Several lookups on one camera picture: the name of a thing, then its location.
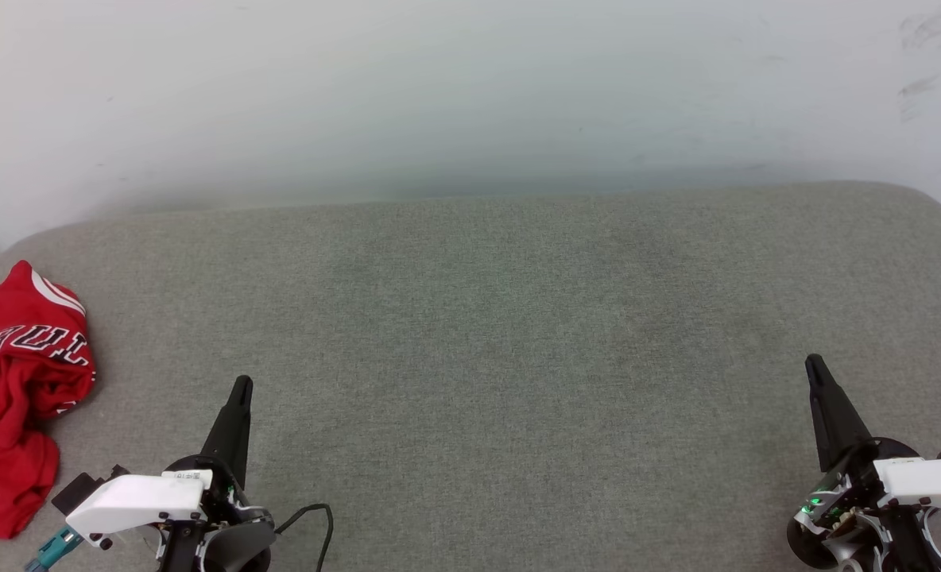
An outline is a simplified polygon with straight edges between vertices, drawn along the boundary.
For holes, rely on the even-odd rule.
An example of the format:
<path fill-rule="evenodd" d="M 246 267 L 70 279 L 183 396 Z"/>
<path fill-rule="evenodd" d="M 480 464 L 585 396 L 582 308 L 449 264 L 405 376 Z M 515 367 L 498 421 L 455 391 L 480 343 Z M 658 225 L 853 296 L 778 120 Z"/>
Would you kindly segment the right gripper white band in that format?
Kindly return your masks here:
<path fill-rule="evenodd" d="M 874 439 L 822 355 L 805 369 L 823 477 L 788 524 L 794 556 L 830 572 L 941 572 L 941 460 Z"/>

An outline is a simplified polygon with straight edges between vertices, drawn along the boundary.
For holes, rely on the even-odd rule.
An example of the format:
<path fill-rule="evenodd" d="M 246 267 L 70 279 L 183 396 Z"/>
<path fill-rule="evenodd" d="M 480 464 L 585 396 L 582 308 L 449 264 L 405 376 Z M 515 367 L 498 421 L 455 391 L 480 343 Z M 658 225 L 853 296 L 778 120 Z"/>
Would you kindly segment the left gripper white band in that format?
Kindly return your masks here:
<path fill-rule="evenodd" d="M 154 533 L 156 572 L 268 572 L 274 522 L 244 491 L 253 390 L 237 377 L 201 455 L 108 481 L 66 516 L 68 528 L 100 550 L 119 533 Z"/>

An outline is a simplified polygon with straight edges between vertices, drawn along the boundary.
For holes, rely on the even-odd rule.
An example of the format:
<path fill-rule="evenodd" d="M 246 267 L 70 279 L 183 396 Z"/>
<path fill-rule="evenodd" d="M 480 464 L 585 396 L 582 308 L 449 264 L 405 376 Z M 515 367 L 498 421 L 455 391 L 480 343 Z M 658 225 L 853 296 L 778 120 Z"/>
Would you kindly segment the red white basketball jersey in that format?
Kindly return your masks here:
<path fill-rule="evenodd" d="M 60 452 L 42 421 L 77 406 L 95 379 L 77 296 L 13 265 L 0 283 L 0 539 L 23 532 L 54 486 Z"/>

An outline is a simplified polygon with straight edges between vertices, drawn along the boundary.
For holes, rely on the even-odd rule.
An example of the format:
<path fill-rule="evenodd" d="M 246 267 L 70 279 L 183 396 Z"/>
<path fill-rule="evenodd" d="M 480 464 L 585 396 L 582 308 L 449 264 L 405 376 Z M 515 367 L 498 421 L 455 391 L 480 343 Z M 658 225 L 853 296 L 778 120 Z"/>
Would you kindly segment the grey fabric sofa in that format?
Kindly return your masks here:
<path fill-rule="evenodd" d="M 941 206 L 899 186 L 177 211 L 20 260 L 99 366 L 57 484 L 197 453 L 246 374 L 246 495 L 328 503 L 325 572 L 811 572 L 809 354 L 941 450 Z"/>

